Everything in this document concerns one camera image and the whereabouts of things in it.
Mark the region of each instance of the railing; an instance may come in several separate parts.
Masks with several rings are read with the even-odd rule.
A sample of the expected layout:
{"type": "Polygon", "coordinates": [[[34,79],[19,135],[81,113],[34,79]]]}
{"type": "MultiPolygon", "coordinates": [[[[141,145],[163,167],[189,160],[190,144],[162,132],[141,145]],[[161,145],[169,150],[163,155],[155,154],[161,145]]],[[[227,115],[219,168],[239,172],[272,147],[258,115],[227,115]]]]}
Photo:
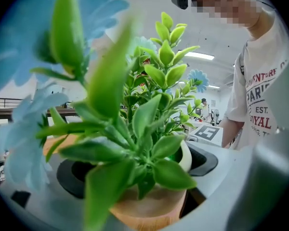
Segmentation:
{"type": "Polygon", "coordinates": [[[0,109],[15,108],[21,101],[22,99],[0,98],[0,109]]]}

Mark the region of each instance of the blue petal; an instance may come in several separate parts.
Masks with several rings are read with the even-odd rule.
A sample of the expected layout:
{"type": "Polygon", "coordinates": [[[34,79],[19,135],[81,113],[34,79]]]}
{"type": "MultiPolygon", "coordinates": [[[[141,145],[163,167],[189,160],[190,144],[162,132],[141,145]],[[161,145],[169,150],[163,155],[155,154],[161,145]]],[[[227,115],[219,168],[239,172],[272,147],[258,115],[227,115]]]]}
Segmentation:
{"type": "Polygon", "coordinates": [[[21,101],[21,103],[16,108],[13,109],[12,113],[13,122],[17,122],[24,117],[24,115],[28,111],[30,103],[31,103],[31,96],[27,96],[25,99],[21,101]]]}
{"type": "Polygon", "coordinates": [[[97,12],[92,14],[92,18],[96,20],[103,20],[107,17],[111,17],[116,13],[125,10],[129,7],[129,3],[125,0],[111,0],[103,7],[101,7],[97,12]]]}
{"type": "Polygon", "coordinates": [[[4,166],[4,171],[7,171],[6,180],[11,180],[15,183],[21,183],[25,180],[31,165],[34,163],[34,150],[30,145],[21,146],[10,151],[4,166]]]}
{"type": "Polygon", "coordinates": [[[13,124],[0,126],[0,155],[8,148],[6,147],[6,141],[9,137],[10,131],[13,128],[13,124]]]}
{"type": "Polygon", "coordinates": [[[91,33],[91,38],[100,39],[105,34],[105,28],[101,28],[91,33]]]}
{"type": "Polygon", "coordinates": [[[14,77],[14,81],[15,81],[16,86],[20,87],[24,85],[26,82],[28,82],[30,78],[31,78],[31,73],[29,72],[29,69],[19,68],[14,77]]]}
{"type": "Polygon", "coordinates": [[[97,28],[97,30],[100,30],[100,28],[108,29],[114,27],[117,23],[118,23],[117,19],[107,18],[105,20],[101,20],[94,23],[93,28],[97,28]]]}
{"type": "Polygon", "coordinates": [[[68,101],[68,96],[66,96],[63,93],[55,93],[55,94],[52,94],[52,95],[46,97],[43,100],[42,105],[40,107],[38,107],[38,110],[43,111],[43,110],[47,110],[51,107],[60,106],[64,103],[66,103],[67,101],[68,101]]]}
{"type": "Polygon", "coordinates": [[[30,115],[27,115],[24,120],[13,124],[9,137],[6,139],[6,147],[8,149],[18,148],[23,146],[28,139],[35,139],[36,133],[40,130],[37,123],[38,116],[41,117],[41,114],[33,114],[33,118],[30,119],[27,118],[30,117],[30,115]]]}
{"type": "Polygon", "coordinates": [[[30,170],[30,174],[27,177],[26,182],[31,186],[34,190],[40,190],[41,185],[43,183],[43,178],[41,175],[42,165],[41,165],[41,157],[42,157],[42,148],[35,148],[33,164],[30,170]]]}
{"type": "Polygon", "coordinates": [[[41,83],[45,83],[47,80],[49,80],[49,77],[43,74],[35,74],[35,77],[41,83]]]}
{"type": "Polygon", "coordinates": [[[43,101],[42,99],[44,99],[47,96],[47,94],[49,94],[50,87],[53,85],[54,85],[54,83],[50,83],[47,86],[35,91],[31,108],[33,108],[33,106],[35,105],[36,102],[42,102],[43,101]]]}
{"type": "Polygon", "coordinates": [[[3,89],[13,78],[17,67],[14,65],[14,57],[0,60],[0,90],[3,89]]]}

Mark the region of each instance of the potted plant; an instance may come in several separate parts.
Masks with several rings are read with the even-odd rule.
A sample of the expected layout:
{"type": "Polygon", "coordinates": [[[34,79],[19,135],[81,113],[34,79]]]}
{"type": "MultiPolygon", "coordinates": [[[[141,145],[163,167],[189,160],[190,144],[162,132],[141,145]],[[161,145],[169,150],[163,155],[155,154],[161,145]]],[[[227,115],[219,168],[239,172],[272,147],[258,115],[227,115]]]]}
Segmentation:
{"type": "MultiPolygon", "coordinates": [[[[25,104],[19,105],[13,117],[19,121],[26,111],[32,111],[33,115],[26,124],[22,127],[15,125],[12,129],[15,132],[19,128],[28,130],[34,125],[31,133],[35,134],[35,141],[27,141],[26,147],[34,143],[40,148],[48,136],[60,136],[46,155],[45,167],[52,153],[69,135],[77,136],[76,141],[61,148],[59,154],[86,168],[82,173],[85,179],[85,230],[100,230],[109,210],[118,216],[134,215],[136,218],[139,213],[144,213],[146,217],[164,215],[178,205],[186,189],[196,186],[187,173],[191,157],[183,141],[184,135],[176,132],[182,131],[181,124],[192,126],[188,124],[189,116],[197,116],[194,110],[201,100],[188,94],[196,92],[202,80],[191,78],[185,81],[185,85],[175,91],[175,96],[168,92],[178,84],[186,70],[187,65],[181,62],[182,58],[198,46],[175,54],[172,48],[180,42],[187,25],[173,26],[171,17],[162,13],[161,22],[156,22],[159,38],[151,39],[160,45],[158,53],[137,45],[133,54],[129,54],[130,61],[127,61],[126,55],[133,39],[132,22],[132,19],[127,21],[118,41],[99,62],[87,83],[85,74],[90,53],[85,51],[77,0],[57,0],[50,32],[40,44],[52,61],[63,66],[66,74],[42,67],[33,68],[31,72],[78,81],[86,89],[87,98],[72,106],[82,121],[66,123],[55,108],[50,108],[65,103],[63,95],[57,95],[61,98],[57,101],[49,98],[48,105],[41,105],[48,98],[46,96],[41,101],[44,89],[34,99],[40,104],[38,114],[35,109],[37,104],[33,102],[30,106],[29,100],[26,100],[25,104]],[[148,58],[150,64],[144,64],[148,58]],[[193,99],[195,105],[188,104],[188,114],[180,112],[179,120],[171,118],[179,112],[179,105],[193,99]],[[120,109],[122,104],[127,107],[126,111],[120,109]],[[54,120],[51,127],[46,117],[41,115],[48,108],[54,120]],[[178,151],[182,156],[176,162],[178,151]],[[145,210],[134,213],[137,202],[143,204],[146,198],[161,199],[160,206],[153,206],[154,213],[145,210]]],[[[9,157],[16,157],[17,151],[11,155],[9,157]]],[[[43,157],[39,154],[33,159],[43,157]]]]}

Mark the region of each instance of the wall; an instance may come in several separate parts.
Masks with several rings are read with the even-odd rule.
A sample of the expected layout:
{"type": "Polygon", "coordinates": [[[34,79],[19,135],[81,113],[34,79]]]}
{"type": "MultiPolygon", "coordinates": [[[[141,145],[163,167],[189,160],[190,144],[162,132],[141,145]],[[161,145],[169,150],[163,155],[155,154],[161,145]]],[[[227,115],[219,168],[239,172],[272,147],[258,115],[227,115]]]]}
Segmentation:
{"type": "MultiPolygon", "coordinates": [[[[175,95],[176,89],[177,89],[176,87],[171,89],[173,95],[175,95]]],[[[190,92],[187,95],[193,95],[197,99],[203,99],[203,98],[207,99],[207,102],[208,102],[208,104],[210,106],[210,111],[212,109],[213,110],[215,110],[215,109],[219,110],[220,109],[220,94],[219,94],[219,92],[217,90],[208,88],[204,93],[201,93],[201,92],[197,92],[197,93],[190,92]],[[211,105],[212,100],[215,100],[215,107],[212,107],[212,105],[211,105]]],[[[194,100],[189,100],[189,101],[187,101],[185,103],[187,105],[188,105],[188,103],[191,103],[191,105],[194,106],[194,100]]],[[[180,105],[179,108],[182,109],[182,111],[184,113],[187,113],[186,107],[184,105],[180,105]]]]}
{"type": "Polygon", "coordinates": [[[24,99],[26,96],[34,94],[36,85],[35,77],[21,87],[16,86],[12,80],[0,91],[0,98],[24,99]]]}
{"type": "Polygon", "coordinates": [[[228,88],[220,91],[220,101],[219,101],[220,119],[223,118],[223,116],[226,112],[228,101],[229,101],[230,94],[231,94],[231,90],[232,90],[232,87],[228,87],[228,88]]]}

